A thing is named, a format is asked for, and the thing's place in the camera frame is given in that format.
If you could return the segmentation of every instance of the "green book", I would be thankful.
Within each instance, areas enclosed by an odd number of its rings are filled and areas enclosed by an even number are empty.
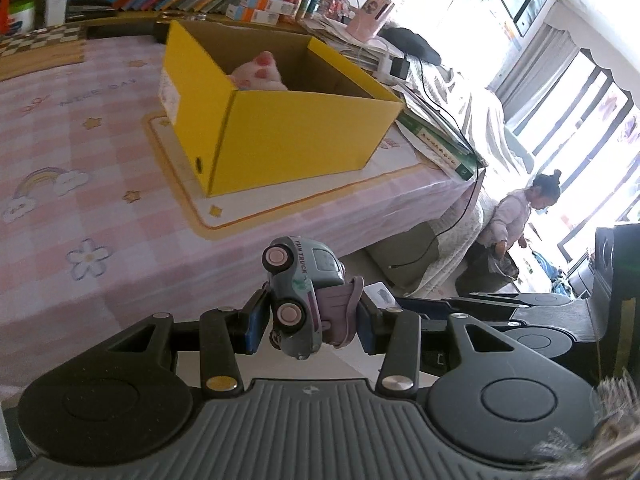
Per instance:
[[[445,163],[452,168],[463,180],[473,178],[481,167],[478,159],[471,153],[463,153],[448,142],[427,121],[422,120],[410,110],[403,110],[398,116],[398,122],[407,130],[424,142],[434,152],[438,153]]]
[[[311,0],[300,1],[300,7],[298,8],[298,12],[296,13],[296,20],[301,20],[305,17],[306,8],[309,6],[309,1]]]

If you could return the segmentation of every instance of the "curtain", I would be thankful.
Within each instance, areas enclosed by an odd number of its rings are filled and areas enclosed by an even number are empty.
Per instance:
[[[495,91],[511,130],[535,108],[580,49],[569,33],[544,23]]]

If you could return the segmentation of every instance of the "table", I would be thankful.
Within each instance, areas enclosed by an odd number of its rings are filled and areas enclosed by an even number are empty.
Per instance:
[[[277,236],[341,256],[438,218],[468,187],[420,164],[205,238],[143,131],[161,112],[163,51],[89,41],[84,63],[0,84],[0,396],[154,312],[242,305]]]

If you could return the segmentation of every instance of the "cardboard box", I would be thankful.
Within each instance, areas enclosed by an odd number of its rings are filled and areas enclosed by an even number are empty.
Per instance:
[[[289,91],[226,76],[269,50]],[[316,38],[172,22],[160,98],[207,196],[366,165],[402,103]]]
[[[240,0],[240,5],[250,9],[268,10],[284,16],[292,16],[296,12],[296,6],[284,0]]]
[[[263,25],[275,25],[280,17],[276,12],[247,9],[246,7],[235,5],[229,5],[226,8],[226,16],[236,20],[236,22],[262,23]]]

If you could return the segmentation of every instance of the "black cable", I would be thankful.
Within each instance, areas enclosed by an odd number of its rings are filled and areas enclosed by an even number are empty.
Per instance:
[[[442,106],[440,106],[439,104],[437,104],[437,102],[435,102],[433,99],[431,99],[429,97],[429,93],[427,92],[427,88],[424,84],[424,69],[422,67],[422,60],[418,59],[418,62],[420,63],[420,79],[422,81],[422,89],[424,90],[424,96],[425,98],[427,98],[431,103],[433,103],[434,106],[436,106],[437,108],[433,108],[431,107],[428,103],[426,103],[426,105],[429,107],[429,109],[434,112],[435,114],[437,114],[445,123],[447,123],[451,129],[453,129],[453,125],[449,123],[448,120],[446,120],[443,116],[442,116],[442,112],[446,113],[449,117],[451,117],[451,120],[453,121],[453,123],[456,125],[456,129],[458,131],[458,133],[460,134],[460,137],[462,138],[463,142],[465,143],[466,147],[471,150],[471,153],[473,153],[473,156],[476,158],[476,160],[478,161],[478,163],[476,164],[476,181],[474,182],[474,186],[473,189],[471,190],[471,195],[469,196],[469,200],[468,202],[466,202],[466,206],[464,211],[462,212],[462,215],[460,215],[460,218],[458,218],[452,226],[444,229],[444,231],[439,232],[438,234],[436,234],[432,239],[431,242],[429,242],[429,245],[427,245],[427,248],[424,250],[424,252],[415,260],[412,260],[410,262],[407,262],[405,264],[397,264],[397,265],[390,265],[388,266],[389,269],[398,269],[399,267],[405,267],[407,265],[411,265],[414,264],[416,262],[419,262],[421,259],[424,258],[425,254],[427,254],[429,252],[429,249],[431,249],[431,246],[433,245],[433,243],[438,239],[439,236],[443,235],[444,233],[448,233],[449,231],[451,231],[456,225],[458,225],[460,223],[460,221],[465,217],[465,214],[467,212],[467,210],[469,209],[469,206],[471,206],[471,201],[474,198],[474,195],[476,194],[476,187],[478,186],[478,180],[480,177],[480,163],[479,163],[479,157],[478,157],[478,152],[476,152],[476,150],[474,149],[474,147],[471,145],[471,143],[466,139],[466,137],[464,136],[464,134],[462,133],[462,129],[460,128],[460,125],[458,124],[458,122],[456,121],[456,118],[451,115],[451,113],[449,113],[449,111],[445,110]]]

